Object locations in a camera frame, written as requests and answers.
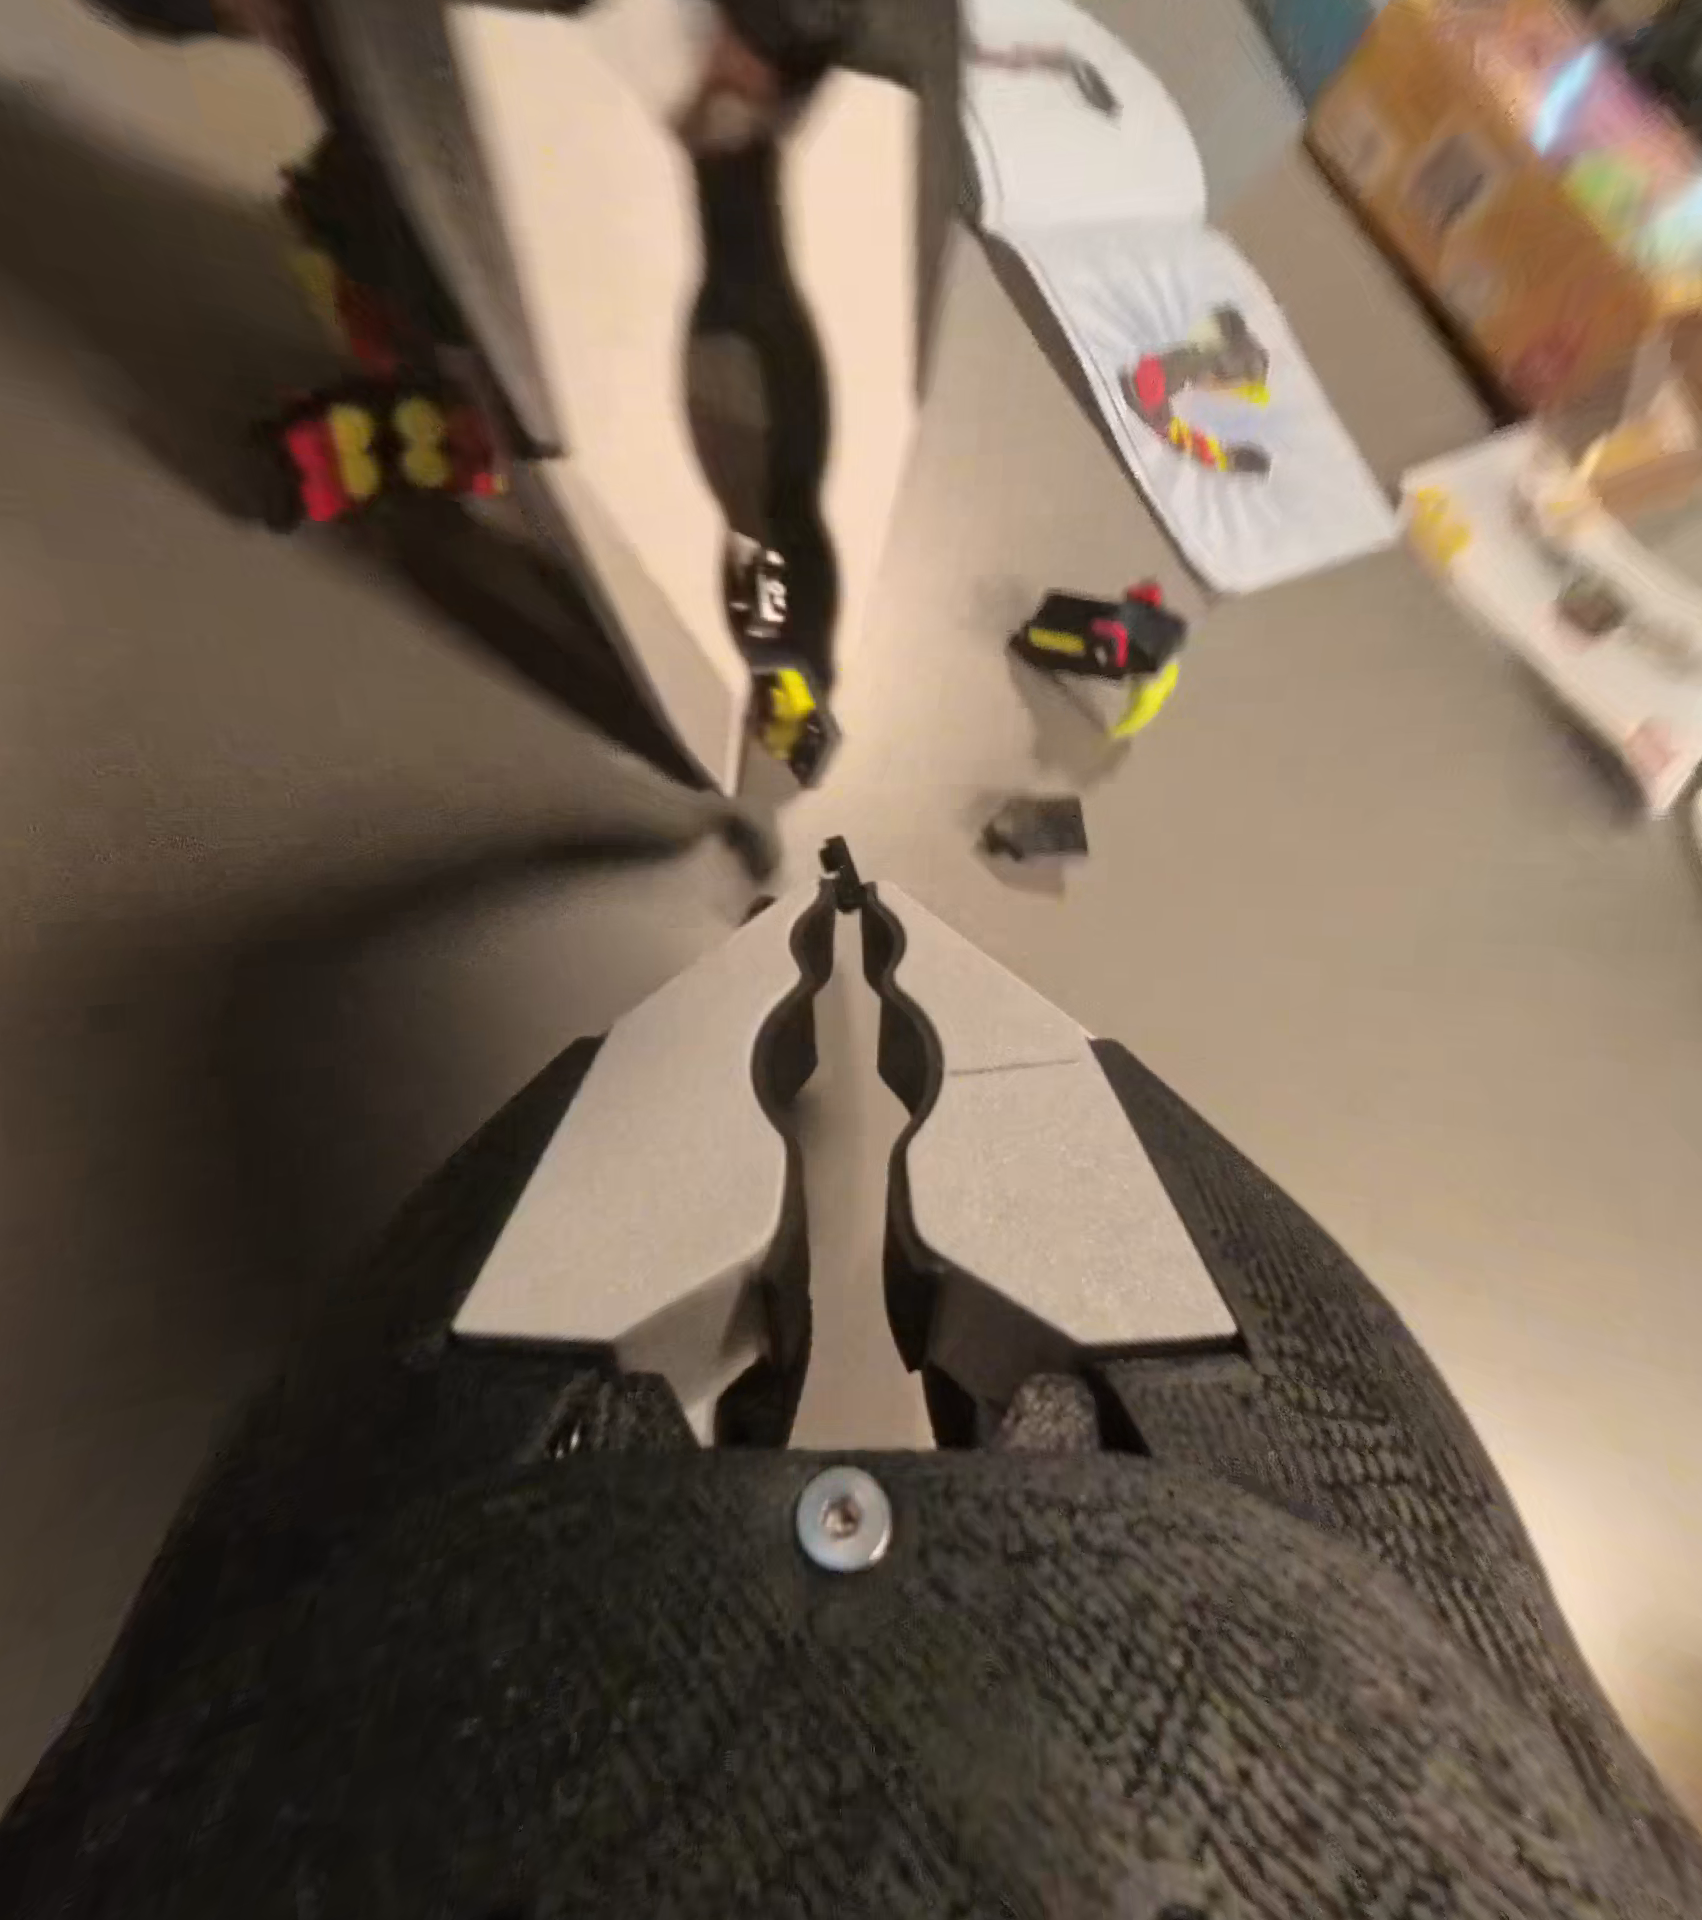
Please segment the cardboard lego box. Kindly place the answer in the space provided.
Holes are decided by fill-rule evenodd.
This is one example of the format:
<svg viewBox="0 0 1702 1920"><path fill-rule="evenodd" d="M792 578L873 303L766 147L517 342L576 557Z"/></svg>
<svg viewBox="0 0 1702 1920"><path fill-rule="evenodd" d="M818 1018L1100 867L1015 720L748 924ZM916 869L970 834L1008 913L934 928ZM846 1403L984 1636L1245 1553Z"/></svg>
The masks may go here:
<svg viewBox="0 0 1702 1920"><path fill-rule="evenodd" d="M1386 4L1308 144L1521 416L1664 340L1702 395L1702 139L1571 4Z"/></svg>

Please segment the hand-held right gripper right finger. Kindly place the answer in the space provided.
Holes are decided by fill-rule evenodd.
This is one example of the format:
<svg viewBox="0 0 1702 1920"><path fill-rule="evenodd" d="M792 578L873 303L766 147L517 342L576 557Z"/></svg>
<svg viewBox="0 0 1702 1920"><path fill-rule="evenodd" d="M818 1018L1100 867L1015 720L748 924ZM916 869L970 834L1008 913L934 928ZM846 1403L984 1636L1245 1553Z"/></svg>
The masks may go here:
<svg viewBox="0 0 1702 1920"><path fill-rule="evenodd" d="M1096 1038L891 884L856 919L886 1162L883 1299L934 1446L984 1447L1031 1379L1244 1352Z"/></svg>

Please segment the black red yellow lego assembly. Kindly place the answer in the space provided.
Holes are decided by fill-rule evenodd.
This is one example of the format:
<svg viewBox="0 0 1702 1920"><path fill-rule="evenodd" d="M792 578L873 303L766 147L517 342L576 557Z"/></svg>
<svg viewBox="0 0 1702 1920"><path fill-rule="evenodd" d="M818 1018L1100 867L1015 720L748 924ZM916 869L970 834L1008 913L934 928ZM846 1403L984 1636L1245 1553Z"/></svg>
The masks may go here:
<svg viewBox="0 0 1702 1920"><path fill-rule="evenodd" d="M1153 580L1114 595L1049 589L1008 636L1010 660L1051 680L1103 688L1117 700L1103 736L1127 741L1149 730L1180 684L1190 622Z"/></svg>

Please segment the flat black lego piece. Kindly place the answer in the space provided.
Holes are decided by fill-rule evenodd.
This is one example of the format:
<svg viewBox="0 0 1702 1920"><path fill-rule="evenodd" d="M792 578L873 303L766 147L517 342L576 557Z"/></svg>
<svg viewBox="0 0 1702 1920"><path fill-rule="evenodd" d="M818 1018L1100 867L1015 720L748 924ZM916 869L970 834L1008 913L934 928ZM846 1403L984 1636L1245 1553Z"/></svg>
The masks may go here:
<svg viewBox="0 0 1702 1920"><path fill-rule="evenodd" d="M1002 861L1072 861L1089 853L1084 805L1073 794L1014 794L982 822L980 852Z"/></svg>

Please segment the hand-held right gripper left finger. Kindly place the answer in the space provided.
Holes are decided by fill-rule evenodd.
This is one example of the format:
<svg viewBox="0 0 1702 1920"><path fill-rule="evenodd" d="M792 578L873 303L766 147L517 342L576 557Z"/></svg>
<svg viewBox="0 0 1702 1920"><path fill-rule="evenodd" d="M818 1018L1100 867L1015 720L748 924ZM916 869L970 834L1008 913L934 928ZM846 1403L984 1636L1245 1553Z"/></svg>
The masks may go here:
<svg viewBox="0 0 1702 1920"><path fill-rule="evenodd" d="M662 1379L703 1444L789 1434L809 1361L793 1105L838 910L770 897L602 1035L454 1335Z"/></svg>

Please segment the black yellow lego piece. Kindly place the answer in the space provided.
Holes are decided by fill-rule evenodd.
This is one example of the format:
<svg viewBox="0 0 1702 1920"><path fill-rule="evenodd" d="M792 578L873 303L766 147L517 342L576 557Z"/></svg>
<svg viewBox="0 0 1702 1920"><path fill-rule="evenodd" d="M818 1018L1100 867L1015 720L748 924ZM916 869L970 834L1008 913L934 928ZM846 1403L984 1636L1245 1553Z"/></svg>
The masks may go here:
<svg viewBox="0 0 1702 1920"><path fill-rule="evenodd" d="M722 548L722 599L748 671L746 723L756 745L803 790L838 753L827 645L789 580L779 550L729 530Z"/></svg>

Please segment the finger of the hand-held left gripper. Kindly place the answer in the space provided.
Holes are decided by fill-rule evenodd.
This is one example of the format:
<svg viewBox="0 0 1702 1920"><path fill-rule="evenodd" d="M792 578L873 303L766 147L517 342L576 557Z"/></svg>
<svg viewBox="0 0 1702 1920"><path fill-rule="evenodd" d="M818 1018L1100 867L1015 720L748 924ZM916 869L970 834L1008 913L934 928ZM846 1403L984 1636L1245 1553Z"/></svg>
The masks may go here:
<svg viewBox="0 0 1702 1920"><path fill-rule="evenodd" d="M916 96L820 80L779 146L792 287L824 384L818 506L835 565L830 663L862 652L917 423Z"/></svg>
<svg viewBox="0 0 1702 1920"><path fill-rule="evenodd" d="M530 332L543 492L658 720L731 799L749 673L722 601L726 523L690 428L703 251L677 132L719 12L454 4L450 36Z"/></svg>

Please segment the small lego instruction booklet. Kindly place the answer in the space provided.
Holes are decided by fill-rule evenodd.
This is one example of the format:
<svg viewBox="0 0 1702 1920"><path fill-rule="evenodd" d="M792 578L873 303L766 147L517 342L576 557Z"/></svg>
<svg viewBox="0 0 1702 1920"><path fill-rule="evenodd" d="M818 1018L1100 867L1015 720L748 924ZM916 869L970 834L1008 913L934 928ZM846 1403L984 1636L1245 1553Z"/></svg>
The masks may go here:
<svg viewBox="0 0 1702 1920"><path fill-rule="evenodd" d="M1399 476L1408 548L1667 815L1702 771L1702 587L1557 444L1505 428Z"/></svg>

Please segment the long red yellow black lego model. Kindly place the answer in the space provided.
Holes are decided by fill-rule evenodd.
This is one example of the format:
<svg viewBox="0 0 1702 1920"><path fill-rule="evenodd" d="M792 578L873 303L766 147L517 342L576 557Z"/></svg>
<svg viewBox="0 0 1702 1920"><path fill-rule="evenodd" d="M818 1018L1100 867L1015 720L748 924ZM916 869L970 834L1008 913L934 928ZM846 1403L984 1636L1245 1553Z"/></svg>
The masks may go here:
<svg viewBox="0 0 1702 1920"><path fill-rule="evenodd" d="M337 525L406 496L498 498L502 449L475 378L455 367L469 332L375 159L321 134L282 176L277 209L342 369L259 421L263 523Z"/></svg>

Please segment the large lego instruction booklet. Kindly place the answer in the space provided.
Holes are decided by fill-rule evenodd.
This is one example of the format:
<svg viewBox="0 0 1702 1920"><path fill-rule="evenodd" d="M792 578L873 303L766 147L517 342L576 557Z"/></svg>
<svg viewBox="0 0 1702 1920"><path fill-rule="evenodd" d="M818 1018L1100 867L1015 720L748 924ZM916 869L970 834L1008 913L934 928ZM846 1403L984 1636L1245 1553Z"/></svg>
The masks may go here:
<svg viewBox="0 0 1702 1920"><path fill-rule="evenodd" d="M1386 546L1393 511L1164 80L1078 4L959 5L974 228L1030 286L1190 573L1244 595Z"/></svg>

